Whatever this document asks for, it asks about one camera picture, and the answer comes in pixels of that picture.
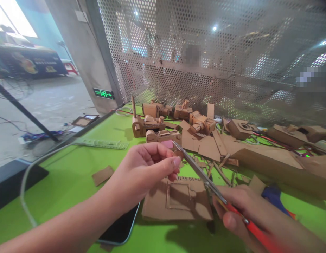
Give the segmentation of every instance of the perforated metal panel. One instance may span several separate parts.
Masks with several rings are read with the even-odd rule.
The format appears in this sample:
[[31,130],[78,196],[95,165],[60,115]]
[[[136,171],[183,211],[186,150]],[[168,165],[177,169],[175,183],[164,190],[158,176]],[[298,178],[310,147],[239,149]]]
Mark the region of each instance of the perforated metal panel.
[[98,0],[124,102],[326,126],[326,1]]

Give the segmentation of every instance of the green exit sign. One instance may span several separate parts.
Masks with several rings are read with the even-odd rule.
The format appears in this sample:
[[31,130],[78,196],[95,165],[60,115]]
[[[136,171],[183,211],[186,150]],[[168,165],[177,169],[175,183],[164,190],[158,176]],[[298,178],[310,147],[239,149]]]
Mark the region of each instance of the green exit sign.
[[108,99],[115,100],[114,93],[112,91],[101,90],[97,88],[93,88],[96,97],[103,97]]

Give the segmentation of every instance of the green tabletop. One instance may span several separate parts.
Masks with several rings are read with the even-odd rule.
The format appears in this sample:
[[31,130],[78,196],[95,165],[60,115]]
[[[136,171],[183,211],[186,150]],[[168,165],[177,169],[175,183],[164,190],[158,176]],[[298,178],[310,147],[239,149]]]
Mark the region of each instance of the green tabletop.
[[[41,164],[49,175],[26,192],[26,203],[38,223],[46,222],[75,204],[89,198],[101,186],[95,187],[91,175],[110,165],[117,168],[131,146],[145,143],[145,138],[134,138],[132,118],[111,115],[84,135],[85,138],[128,142],[126,150],[70,146]],[[239,172],[252,177],[254,172],[239,168]],[[232,172],[224,169],[230,179]],[[187,165],[180,176],[197,177]],[[215,184],[224,185],[213,170]],[[298,221],[326,241],[326,201],[281,186],[281,201]],[[216,233],[211,235],[202,221],[149,222],[141,217],[140,206],[132,234],[127,243],[115,247],[113,252],[245,252],[240,239],[228,232],[219,218],[215,218]],[[19,198],[0,210],[0,244],[31,229]],[[94,244],[89,252],[105,252]]]

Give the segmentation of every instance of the blue wall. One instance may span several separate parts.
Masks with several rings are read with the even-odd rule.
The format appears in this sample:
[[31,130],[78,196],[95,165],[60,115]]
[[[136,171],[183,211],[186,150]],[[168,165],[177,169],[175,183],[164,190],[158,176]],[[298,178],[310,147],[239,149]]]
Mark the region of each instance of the blue wall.
[[63,38],[44,0],[16,0],[38,38],[26,37],[31,43],[55,50],[61,59],[70,59],[56,43]]

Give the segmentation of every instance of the red stool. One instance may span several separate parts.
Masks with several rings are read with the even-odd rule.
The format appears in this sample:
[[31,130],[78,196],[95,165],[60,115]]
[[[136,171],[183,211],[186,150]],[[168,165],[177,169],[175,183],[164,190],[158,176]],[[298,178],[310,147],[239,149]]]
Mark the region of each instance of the red stool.
[[65,60],[65,59],[61,59],[65,69],[68,71],[68,73],[75,73],[76,75],[79,76],[74,64],[72,63],[72,61],[70,60]]

